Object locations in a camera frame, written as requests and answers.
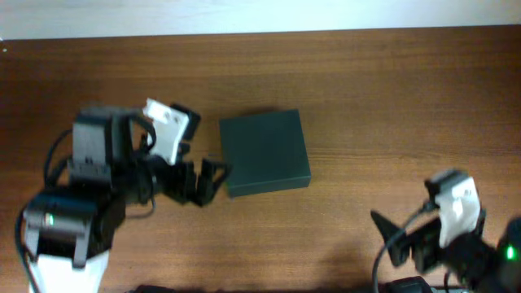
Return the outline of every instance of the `box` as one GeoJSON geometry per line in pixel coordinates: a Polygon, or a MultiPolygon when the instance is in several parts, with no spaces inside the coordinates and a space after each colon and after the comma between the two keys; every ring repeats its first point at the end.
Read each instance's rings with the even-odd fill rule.
{"type": "Polygon", "coordinates": [[[307,187],[311,181],[298,110],[220,121],[222,153],[232,165],[230,197],[307,187]]]}

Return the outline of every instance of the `wooden table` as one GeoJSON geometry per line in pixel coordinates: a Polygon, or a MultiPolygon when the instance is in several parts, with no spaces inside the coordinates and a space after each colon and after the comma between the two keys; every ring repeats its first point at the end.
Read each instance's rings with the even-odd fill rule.
{"type": "MultiPolygon", "coordinates": [[[[221,190],[202,209],[158,197],[152,218],[116,233],[101,292],[366,282],[382,245],[370,209],[402,222],[427,197],[423,180],[452,166],[475,177],[488,241],[521,206],[520,26],[0,45],[0,291],[27,289],[15,216],[42,188],[50,144],[93,103],[151,97],[197,110],[197,164],[220,154],[221,118],[298,108],[313,174],[307,189],[233,201],[221,190]]],[[[393,269],[387,257],[380,269],[383,281],[411,275],[410,262],[393,269]]]]}

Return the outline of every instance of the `white bracket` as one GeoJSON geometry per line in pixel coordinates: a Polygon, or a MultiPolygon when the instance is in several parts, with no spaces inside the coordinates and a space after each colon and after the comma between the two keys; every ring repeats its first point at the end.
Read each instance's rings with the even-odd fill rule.
{"type": "Polygon", "coordinates": [[[447,247],[457,236],[475,229],[481,205],[472,177],[437,195],[435,202],[440,206],[441,248],[447,247]]]}
{"type": "Polygon", "coordinates": [[[151,153],[160,155],[171,165],[176,164],[179,143],[190,121],[188,115],[151,98],[147,99],[147,106],[143,108],[143,114],[154,121],[157,140],[151,153]]]}
{"type": "Polygon", "coordinates": [[[39,255],[29,268],[41,293],[96,293],[108,264],[109,251],[87,260],[85,268],[74,269],[70,257],[39,255]]]}

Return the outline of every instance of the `robotic arm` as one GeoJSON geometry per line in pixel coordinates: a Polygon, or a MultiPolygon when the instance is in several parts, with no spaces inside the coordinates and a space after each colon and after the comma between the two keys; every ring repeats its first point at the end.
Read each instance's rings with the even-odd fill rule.
{"type": "MultiPolygon", "coordinates": [[[[518,255],[521,251],[521,217],[508,224],[496,248],[490,247],[481,238],[486,214],[480,207],[472,177],[458,170],[449,170],[427,180],[425,186],[430,198],[417,215],[439,210],[440,216],[410,234],[405,232],[405,228],[399,228],[376,211],[371,211],[392,264],[395,267],[403,265],[412,252],[416,270],[421,274],[445,265],[449,272],[456,274],[461,284],[472,291],[521,292],[521,260],[518,255]]],[[[379,258],[375,261],[376,269],[378,264],[379,258]]],[[[414,284],[408,281],[403,286],[394,283],[394,289],[387,291],[431,292],[428,286],[419,286],[419,282],[424,282],[421,278],[419,282],[418,278],[411,280],[414,284]]],[[[374,282],[374,291],[378,290],[378,282],[374,282]]]]}
{"type": "Polygon", "coordinates": [[[198,114],[151,99],[142,112],[153,125],[133,109],[81,111],[72,131],[61,136],[72,133],[72,155],[49,173],[50,157],[60,139],[51,148],[45,188],[23,209],[15,228],[31,292],[97,292],[127,204],[151,201],[155,208],[154,196],[163,193],[181,204],[203,207],[230,174],[229,165],[203,160],[197,176],[194,164],[182,161],[190,150],[182,140],[193,138],[198,114]],[[137,150],[132,143],[134,124],[147,131],[137,150]],[[59,186],[65,168],[69,182],[59,186]]]}

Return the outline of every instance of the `wire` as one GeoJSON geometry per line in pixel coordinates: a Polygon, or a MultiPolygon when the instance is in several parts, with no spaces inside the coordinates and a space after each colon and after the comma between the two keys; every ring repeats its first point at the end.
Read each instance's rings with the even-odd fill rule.
{"type": "Polygon", "coordinates": [[[147,131],[147,133],[151,137],[150,144],[141,145],[139,147],[139,149],[134,151],[134,157],[136,159],[139,159],[141,156],[148,154],[150,152],[150,150],[154,147],[155,143],[157,142],[157,134],[155,133],[154,125],[152,125],[150,122],[145,120],[145,118],[143,118],[142,116],[131,115],[131,116],[129,116],[129,118],[131,121],[133,121],[133,122],[137,123],[138,125],[140,125],[141,127],[143,127],[143,129],[145,129],[145,131],[147,131]]]}
{"type": "Polygon", "coordinates": [[[150,211],[148,211],[147,213],[142,214],[142,215],[127,216],[127,219],[138,220],[138,219],[146,219],[149,216],[152,216],[155,212],[155,198],[154,197],[150,198],[150,201],[152,202],[152,209],[150,211]]]}
{"type": "Polygon", "coordinates": [[[450,271],[447,271],[445,275],[443,276],[443,288],[445,289],[445,293],[449,293],[449,278],[450,278],[450,271]]]}
{"type": "Polygon", "coordinates": [[[20,211],[20,214],[18,215],[18,218],[16,219],[15,224],[15,244],[16,244],[16,250],[18,252],[18,255],[20,256],[20,261],[22,262],[22,265],[24,265],[25,274],[27,274],[27,278],[29,279],[29,285],[33,288],[34,293],[40,293],[40,290],[38,289],[38,285],[36,284],[36,281],[34,280],[33,273],[31,273],[31,269],[29,268],[29,263],[27,261],[27,248],[22,244],[22,220],[24,219],[24,210],[27,207],[25,205],[22,210],[20,211]]]}
{"type": "Polygon", "coordinates": [[[409,219],[407,219],[405,224],[402,226],[402,228],[400,230],[398,230],[396,233],[394,233],[394,235],[391,236],[390,239],[387,240],[385,242],[385,244],[383,245],[383,247],[380,249],[380,251],[378,252],[378,255],[376,256],[376,259],[374,259],[374,263],[373,263],[373,292],[374,293],[379,293],[378,267],[380,265],[380,261],[382,260],[382,257],[383,257],[383,254],[385,253],[385,251],[388,250],[389,247],[391,247],[405,233],[407,228],[410,225],[412,225],[414,223],[414,221],[416,221],[416,219],[418,219],[418,217],[420,215],[422,215],[425,212],[430,212],[434,208],[435,208],[434,203],[432,203],[431,201],[426,201],[425,204],[419,210],[417,210],[412,216],[410,216],[409,219]]]}
{"type": "Polygon", "coordinates": [[[50,175],[47,177],[46,187],[56,186],[58,184],[58,180],[62,175],[65,167],[67,167],[67,162],[72,158],[72,155],[68,155],[62,158],[52,169],[50,175]]]}
{"type": "Polygon", "coordinates": [[[56,150],[56,147],[58,147],[59,143],[63,141],[64,138],[66,138],[70,133],[72,132],[72,129],[67,129],[63,131],[58,138],[56,138],[55,142],[50,146],[49,152],[47,153],[46,162],[43,164],[43,182],[47,185],[47,181],[49,180],[49,167],[50,167],[50,161],[52,160],[52,155],[56,150]]]}

